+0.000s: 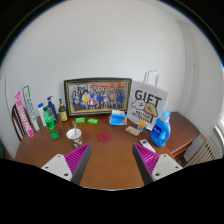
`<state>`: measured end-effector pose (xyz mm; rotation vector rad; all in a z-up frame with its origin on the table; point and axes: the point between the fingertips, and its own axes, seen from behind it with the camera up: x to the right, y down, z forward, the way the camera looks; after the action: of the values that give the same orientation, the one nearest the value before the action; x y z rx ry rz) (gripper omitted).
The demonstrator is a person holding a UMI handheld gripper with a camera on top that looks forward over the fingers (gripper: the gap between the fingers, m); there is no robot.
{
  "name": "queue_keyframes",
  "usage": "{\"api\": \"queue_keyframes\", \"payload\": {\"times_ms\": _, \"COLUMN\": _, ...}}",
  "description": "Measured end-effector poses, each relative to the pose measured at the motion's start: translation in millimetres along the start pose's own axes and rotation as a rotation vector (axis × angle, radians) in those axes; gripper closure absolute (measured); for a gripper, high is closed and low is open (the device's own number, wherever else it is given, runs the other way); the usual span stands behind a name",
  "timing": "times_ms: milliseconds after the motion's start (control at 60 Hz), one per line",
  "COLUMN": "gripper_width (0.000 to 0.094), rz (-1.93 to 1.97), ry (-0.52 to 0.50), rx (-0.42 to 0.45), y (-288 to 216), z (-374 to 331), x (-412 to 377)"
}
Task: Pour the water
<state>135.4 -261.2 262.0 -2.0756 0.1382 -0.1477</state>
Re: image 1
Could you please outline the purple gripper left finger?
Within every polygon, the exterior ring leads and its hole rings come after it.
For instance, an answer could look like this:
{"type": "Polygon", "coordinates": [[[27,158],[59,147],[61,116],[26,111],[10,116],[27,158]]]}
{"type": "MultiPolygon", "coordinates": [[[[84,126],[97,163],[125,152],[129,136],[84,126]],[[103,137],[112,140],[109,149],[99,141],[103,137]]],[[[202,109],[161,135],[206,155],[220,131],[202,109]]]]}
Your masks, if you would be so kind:
{"type": "Polygon", "coordinates": [[[91,145],[86,144],[66,155],[56,154],[42,169],[79,185],[91,152],[91,145]]]}

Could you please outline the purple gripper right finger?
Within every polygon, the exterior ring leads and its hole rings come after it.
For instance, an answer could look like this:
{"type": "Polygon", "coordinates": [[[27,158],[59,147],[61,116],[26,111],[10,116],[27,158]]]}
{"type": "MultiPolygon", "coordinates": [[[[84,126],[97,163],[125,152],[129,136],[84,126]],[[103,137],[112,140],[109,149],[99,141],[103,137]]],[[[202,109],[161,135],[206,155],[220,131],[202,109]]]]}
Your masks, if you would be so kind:
{"type": "Polygon", "coordinates": [[[145,185],[182,169],[168,154],[158,155],[136,143],[133,144],[132,153],[145,185]]]}

